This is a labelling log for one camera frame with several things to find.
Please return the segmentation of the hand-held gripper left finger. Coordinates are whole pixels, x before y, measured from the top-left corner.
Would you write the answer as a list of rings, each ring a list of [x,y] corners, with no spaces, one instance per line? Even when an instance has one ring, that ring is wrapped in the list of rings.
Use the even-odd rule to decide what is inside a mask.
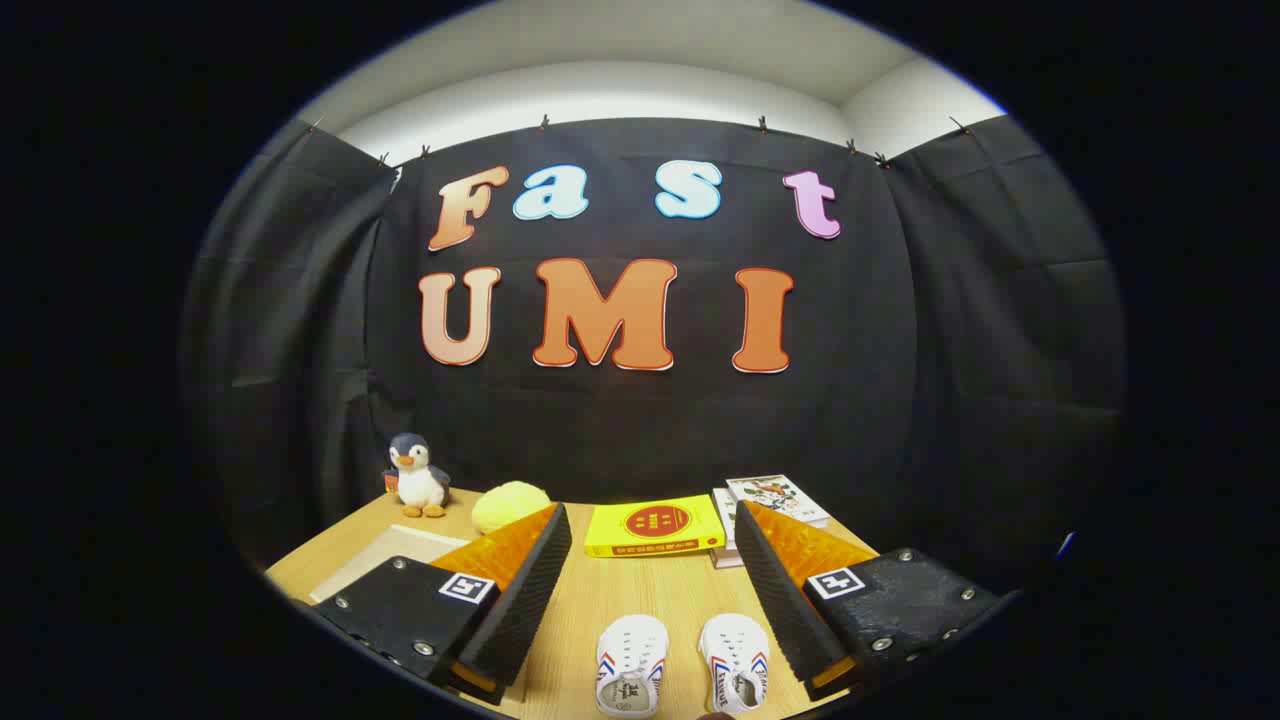
[[[310,611],[419,680],[498,705],[572,544],[563,503],[421,562],[390,556]]]

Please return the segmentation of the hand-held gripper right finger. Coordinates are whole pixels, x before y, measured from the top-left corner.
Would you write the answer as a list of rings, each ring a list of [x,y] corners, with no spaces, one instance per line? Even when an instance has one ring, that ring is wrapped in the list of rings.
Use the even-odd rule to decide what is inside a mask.
[[[932,665],[1004,610],[1004,597],[911,547],[876,553],[760,503],[735,543],[809,698],[876,693]]]

